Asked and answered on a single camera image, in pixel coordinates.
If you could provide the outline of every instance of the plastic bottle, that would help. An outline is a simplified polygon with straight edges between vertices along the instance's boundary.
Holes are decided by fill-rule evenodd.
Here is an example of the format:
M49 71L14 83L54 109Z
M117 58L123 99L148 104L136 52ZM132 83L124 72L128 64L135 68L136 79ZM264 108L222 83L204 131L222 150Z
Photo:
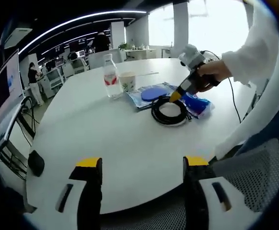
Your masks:
M108 97L117 98L121 93L121 87L118 80L118 72L113 61L112 54L104 55L104 81Z

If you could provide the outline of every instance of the person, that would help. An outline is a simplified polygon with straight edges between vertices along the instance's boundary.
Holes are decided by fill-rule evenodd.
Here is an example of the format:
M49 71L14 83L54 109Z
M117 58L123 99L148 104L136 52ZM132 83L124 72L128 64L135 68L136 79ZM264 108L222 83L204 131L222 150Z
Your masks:
M110 39L103 33L99 32L93 40L92 47L95 48L95 53L109 50Z
M37 72L34 63L31 62L29 65L29 72L28 72L29 86L36 102L38 103L39 106L42 106L44 104L44 101L42 99L42 96L40 95L39 86L36 80L36 78L40 76L41 76L41 72Z
M255 78L269 79L254 109L236 130L216 146L214 153L217 159L245 140L236 155L272 138L279 140L279 33L273 15L258 4L254 5L254 21L245 44L235 52L224 53L221 60L198 69L199 75L214 74L218 81L231 76L242 84Z

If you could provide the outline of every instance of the white shirt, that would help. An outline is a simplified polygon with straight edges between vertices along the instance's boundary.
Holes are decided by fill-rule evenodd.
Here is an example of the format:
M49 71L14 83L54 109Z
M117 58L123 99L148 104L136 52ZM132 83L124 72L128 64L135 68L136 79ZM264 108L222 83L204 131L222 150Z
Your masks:
M234 81L242 84L255 78L270 81L250 114L215 148L217 159L260 132L279 110L279 33L276 21L266 8L254 7L254 22L245 44L236 52L224 53L222 60Z

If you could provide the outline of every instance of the paper cup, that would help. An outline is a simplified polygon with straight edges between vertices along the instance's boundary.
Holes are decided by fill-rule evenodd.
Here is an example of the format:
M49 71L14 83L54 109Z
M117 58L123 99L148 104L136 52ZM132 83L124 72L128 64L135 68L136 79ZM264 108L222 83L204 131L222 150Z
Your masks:
M119 76L120 85L125 92L131 92L135 90L135 73L124 72Z

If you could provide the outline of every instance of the hand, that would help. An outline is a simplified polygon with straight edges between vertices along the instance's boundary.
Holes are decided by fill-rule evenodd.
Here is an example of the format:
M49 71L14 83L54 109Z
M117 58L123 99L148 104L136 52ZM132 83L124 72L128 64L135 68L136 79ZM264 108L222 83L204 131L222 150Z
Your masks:
M232 76L230 70L227 68L227 66L225 65L225 63L222 60L212 61L205 65L202 65L197 70L197 73L200 76L202 76L204 74L214 74L215 80L217 80L219 82ZM212 85L208 85L206 88L202 89L201 92L205 92L205 91L211 89L212 87L213 87Z

